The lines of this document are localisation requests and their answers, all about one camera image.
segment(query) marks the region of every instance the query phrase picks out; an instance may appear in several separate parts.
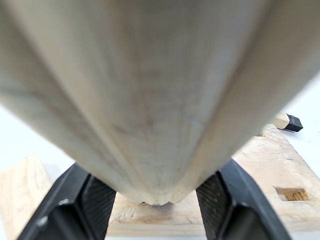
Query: wooden stand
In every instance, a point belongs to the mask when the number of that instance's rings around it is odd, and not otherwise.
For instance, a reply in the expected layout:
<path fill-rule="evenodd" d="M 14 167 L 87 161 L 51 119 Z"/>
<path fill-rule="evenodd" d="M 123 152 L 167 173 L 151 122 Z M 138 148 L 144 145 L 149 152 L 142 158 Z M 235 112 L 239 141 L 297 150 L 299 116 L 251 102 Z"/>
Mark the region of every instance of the wooden stand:
<path fill-rule="evenodd" d="M 320 230 L 320 180 L 274 125 L 232 157 L 255 179 L 289 232 Z M 0 173 L 0 183 L 0 213 L 11 240 L 51 185 L 35 157 Z M 136 205 L 117 194 L 107 231 L 122 237 L 204 235 L 195 191 L 163 206 Z"/>

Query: textured rubber grip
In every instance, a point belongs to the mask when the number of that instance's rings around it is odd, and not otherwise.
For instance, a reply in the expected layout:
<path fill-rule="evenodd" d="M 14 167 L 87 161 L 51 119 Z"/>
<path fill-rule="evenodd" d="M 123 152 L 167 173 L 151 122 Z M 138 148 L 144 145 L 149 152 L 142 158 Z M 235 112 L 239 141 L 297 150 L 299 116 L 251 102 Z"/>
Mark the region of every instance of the textured rubber grip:
<path fill-rule="evenodd" d="M 116 191 L 93 176 L 83 190 L 80 200 L 82 213 L 97 240 L 106 237 L 115 197 Z"/>
<path fill-rule="evenodd" d="M 230 206 L 224 187 L 217 174 L 208 178 L 196 189 L 196 195 L 202 215 L 203 225 L 208 240 L 218 239 Z"/>

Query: black clamp jaw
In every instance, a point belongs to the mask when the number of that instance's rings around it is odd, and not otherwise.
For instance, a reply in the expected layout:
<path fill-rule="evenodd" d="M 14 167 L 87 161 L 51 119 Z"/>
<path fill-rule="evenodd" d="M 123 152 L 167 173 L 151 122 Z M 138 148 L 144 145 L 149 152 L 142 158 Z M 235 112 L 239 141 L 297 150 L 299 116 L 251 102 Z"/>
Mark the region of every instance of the black clamp jaw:
<path fill-rule="evenodd" d="M 266 197 L 234 160 L 196 189 L 208 240 L 290 240 Z M 73 164 L 18 240 L 103 240 L 116 192 Z"/>

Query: white background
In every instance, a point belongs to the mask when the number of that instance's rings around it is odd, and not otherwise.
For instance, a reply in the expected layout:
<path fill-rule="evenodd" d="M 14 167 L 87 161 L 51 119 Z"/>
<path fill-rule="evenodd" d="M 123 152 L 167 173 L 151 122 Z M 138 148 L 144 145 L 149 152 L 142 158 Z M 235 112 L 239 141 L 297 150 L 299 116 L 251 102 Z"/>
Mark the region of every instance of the white background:
<path fill-rule="evenodd" d="M 282 131 L 310 168 L 320 177 L 320 74 L 284 109 L 298 117 L 303 125 L 300 132 Z M 63 151 L 35 133 L 22 121 L 0 106 L 0 172 L 18 161 L 37 155 L 52 180 L 64 172 L 73 160 Z M 295 240 L 320 239 L 320 232 L 301 232 L 292 235 Z M 6 239 L 0 222 L 0 240 Z M 145 237 L 109 237 L 111 240 L 138 240 Z M 154 237 L 154 240 L 204 240 L 205 237 Z"/>

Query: square hole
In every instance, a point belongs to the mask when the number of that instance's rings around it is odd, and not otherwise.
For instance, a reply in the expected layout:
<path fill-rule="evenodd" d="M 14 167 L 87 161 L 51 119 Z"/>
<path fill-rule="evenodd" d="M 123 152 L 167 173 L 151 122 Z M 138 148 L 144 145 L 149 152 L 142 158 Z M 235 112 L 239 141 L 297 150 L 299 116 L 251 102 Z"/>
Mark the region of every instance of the square hole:
<path fill-rule="evenodd" d="M 308 201 L 310 200 L 304 188 L 279 188 L 275 187 L 280 199 L 286 201 Z"/>

